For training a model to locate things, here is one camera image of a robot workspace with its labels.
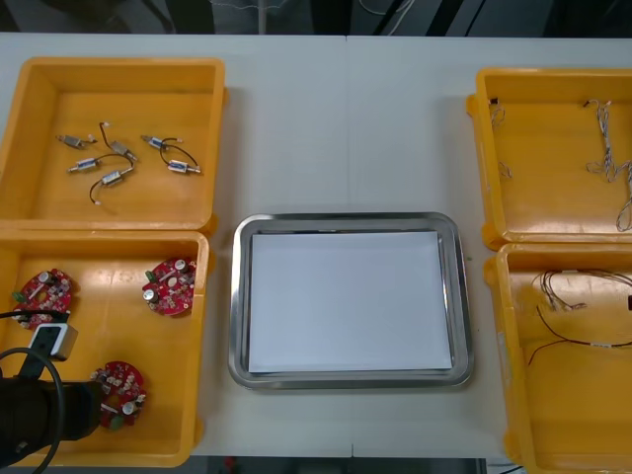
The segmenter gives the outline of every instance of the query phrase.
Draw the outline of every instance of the black wire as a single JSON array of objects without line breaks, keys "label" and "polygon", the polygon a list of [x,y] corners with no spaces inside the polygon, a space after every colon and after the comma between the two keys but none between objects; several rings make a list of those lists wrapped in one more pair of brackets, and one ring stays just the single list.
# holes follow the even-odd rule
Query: black wire
[{"label": "black wire", "polygon": [[101,129],[101,136],[103,136],[103,141],[106,142],[106,145],[108,145],[108,148],[112,150],[112,147],[110,146],[110,143],[108,142],[108,137],[106,136],[106,131],[104,130],[105,124],[106,123],[104,121],[99,122],[99,128]]},{"label": "black wire", "polygon": [[[0,315],[0,317],[8,317],[5,316],[6,314],[7,313],[4,313]],[[31,348],[14,348],[1,353],[0,360],[13,354],[26,354],[27,356],[33,356],[37,358],[48,369],[48,372],[50,372],[50,376],[52,377],[52,380],[55,384],[55,392],[57,393],[57,423],[54,435],[52,437],[52,443],[50,444],[50,448],[48,449],[48,453],[46,454],[46,457],[43,459],[43,461],[39,464],[39,466],[35,469],[35,471],[33,471],[33,474],[40,474],[46,467],[48,467],[48,464],[50,464],[52,457],[55,455],[57,449],[59,448],[61,438],[63,437],[64,422],[66,420],[66,401],[63,391],[63,382],[61,381],[59,372],[52,364],[52,362],[37,351]]]},{"label": "black wire", "polygon": [[391,6],[388,7],[388,10],[386,10],[386,13],[384,14],[379,24],[377,25],[377,28],[373,32],[373,35],[375,37],[378,37],[382,34],[384,29],[388,25],[388,22],[390,22],[395,13],[397,13],[397,9],[402,6],[402,3],[404,3],[404,0],[393,0],[393,3],[391,3]]},{"label": "black wire", "polygon": [[129,163],[129,166],[131,166],[132,168],[134,167],[134,162],[133,162],[133,160],[131,158],[128,158],[125,155],[120,155],[118,153],[107,153],[105,155],[101,155],[100,157],[98,157],[97,160],[101,160],[103,158],[108,158],[109,156],[119,156],[120,158],[124,158]]},{"label": "black wire", "polygon": [[61,311],[55,311],[54,309],[18,309],[16,311],[9,311],[6,313],[0,313],[0,319],[12,318],[14,316],[35,316],[36,314],[47,314],[55,319],[66,322],[68,317],[67,313]]},{"label": "black wire", "polygon": [[472,21],[470,22],[469,26],[467,27],[467,30],[465,31],[465,35],[464,35],[465,37],[468,37],[470,35],[470,30],[472,30],[472,27],[474,26],[474,22],[476,21],[476,19],[480,15],[481,10],[483,10],[483,5],[485,5],[485,2],[486,2],[486,0],[482,0],[480,5],[476,9],[476,13],[474,14],[474,18],[472,18]]},{"label": "black wire", "polygon": [[167,143],[165,143],[165,141],[178,141],[178,138],[165,138],[164,140],[162,140],[162,144],[160,145],[160,157],[162,158],[162,161],[164,161],[166,165],[169,165],[169,162],[167,161],[167,159],[163,155],[163,151],[167,151],[167,150],[169,150],[169,148],[175,148],[175,149],[179,150],[181,153],[184,153],[185,155],[187,155],[189,157],[189,159],[194,162],[196,167],[199,168],[198,161],[196,161],[196,159],[191,155],[191,153],[189,153],[184,148],[181,148],[180,146],[168,145]]},{"label": "black wire", "polygon": [[503,471],[503,472],[501,472],[501,474],[510,474],[510,472],[515,472],[515,471],[517,471],[518,469],[522,469],[522,466],[516,466],[516,467],[514,467],[514,468],[510,469],[509,471]]},{"label": "black wire", "polygon": [[90,187],[90,200],[92,201],[92,204],[95,204],[95,205],[98,205],[98,202],[92,197],[92,192],[100,183],[101,183],[101,180],[99,180],[98,182],[96,182],[94,185]]}]

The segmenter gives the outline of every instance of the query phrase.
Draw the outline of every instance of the white table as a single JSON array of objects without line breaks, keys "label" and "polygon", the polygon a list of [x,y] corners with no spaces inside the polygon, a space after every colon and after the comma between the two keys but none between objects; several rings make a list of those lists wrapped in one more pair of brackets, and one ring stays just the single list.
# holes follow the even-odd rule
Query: white table
[{"label": "white table", "polygon": [[[492,253],[464,99],[486,65],[631,67],[632,41],[0,35],[0,127],[33,55],[194,55],[231,90],[216,186],[195,454],[499,457]],[[452,390],[251,392],[226,369],[232,231],[258,212],[435,210],[459,226],[475,369]]]}]

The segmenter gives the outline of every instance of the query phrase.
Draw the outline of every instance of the yellow plastic bin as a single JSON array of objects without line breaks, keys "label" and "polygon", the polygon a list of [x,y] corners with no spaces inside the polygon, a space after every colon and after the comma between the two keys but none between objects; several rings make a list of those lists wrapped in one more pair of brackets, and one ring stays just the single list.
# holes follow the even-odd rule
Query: yellow plastic bin
[{"label": "yellow plastic bin", "polygon": [[[0,228],[203,230],[212,226],[219,153],[224,64],[213,58],[36,57],[25,63],[0,148]],[[101,170],[68,174],[77,161],[111,152],[110,140],[137,157],[125,182],[89,190],[107,172],[127,167],[104,160]],[[99,143],[72,149],[56,135]],[[140,135],[180,137],[201,175],[167,169]],[[187,162],[173,151],[169,159]]]},{"label": "yellow plastic bin", "polygon": [[[204,299],[212,270],[207,239],[186,231],[0,232],[1,311],[13,309],[11,292],[39,272],[66,272],[76,284],[68,323],[79,332],[70,359],[56,362],[66,381],[88,380],[111,360],[124,360],[145,377],[147,401],[133,427],[98,427],[78,441],[63,442],[52,465],[160,466],[183,463],[195,444]],[[191,314],[179,318],[152,312],[142,299],[146,270],[172,257],[197,260]],[[11,319],[0,321],[0,349],[24,347],[33,332]],[[2,360],[5,376],[24,357]],[[44,372],[42,378],[50,380]],[[46,453],[21,465],[37,465]]]},{"label": "yellow plastic bin", "polygon": [[[505,117],[493,129],[494,99]],[[632,69],[479,72],[466,106],[479,158],[483,240],[492,250],[507,242],[632,242],[632,231],[616,228],[628,199],[626,174],[608,183],[586,168],[604,155],[595,108],[583,107],[590,99],[612,101],[613,159],[632,160]],[[511,178],[502,176],[504,165]]]},{"label": "yellow plastic bin", "polygon": [[631,244],[509,244],[485,265],[492,289],[509,430],[508,456],[529,474],[632,472],[628,373],[632,348],[562,343],[632,340],[629,286],[578,273],[555,276],[556,292],[586,309],[552,311],[535,280],[547,270],[604,269],[632,277]]}]

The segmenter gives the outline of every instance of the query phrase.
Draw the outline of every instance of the stainless steel tray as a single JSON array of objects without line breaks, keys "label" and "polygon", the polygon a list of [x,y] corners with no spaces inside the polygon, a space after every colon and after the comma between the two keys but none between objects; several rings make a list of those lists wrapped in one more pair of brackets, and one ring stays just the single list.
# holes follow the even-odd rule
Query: stainless steel tray
[{"label": "stainless steel tray", "polygon": [[[252,240],[255,234],[435,231],[452,368],[253,373],[248,370]],[[472,344],[458,230],[436,212],[254,215],[235,231],[228,368],[252,389],[431,387],[463,383],[470,375]]]}]

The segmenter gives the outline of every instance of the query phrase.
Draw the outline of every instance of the circuit board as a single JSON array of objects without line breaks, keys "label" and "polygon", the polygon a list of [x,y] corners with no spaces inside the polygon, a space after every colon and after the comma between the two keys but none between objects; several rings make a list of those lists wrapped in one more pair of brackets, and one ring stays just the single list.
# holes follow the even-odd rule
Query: circuit board
[{"label": "circuit board", "polygon": [[[41,272],[27,281],[20,291],[14,292],[13,298],[18,302],[14,311],[47,309],[70,314],[68,308],[72,300],[72,280],[58,269]],[[53,321],[48,314],[14,316],[14,319],[23,328],[31,330],[42,323]]]},{"label": "circuit board", "polygon": [[115,360],[92,372],[90,379],[101,383],[105,394],[101,404],[101,426],[118,430],[123,425],[133,425],[140,416],[147,395],[138,369],[127,362]]},{"label": "circuit board", "polygon": [[149,282],[142,287],[143,299],[152,311],[174,317],[193,306],[196,260],[169,259],[146,275]]}]

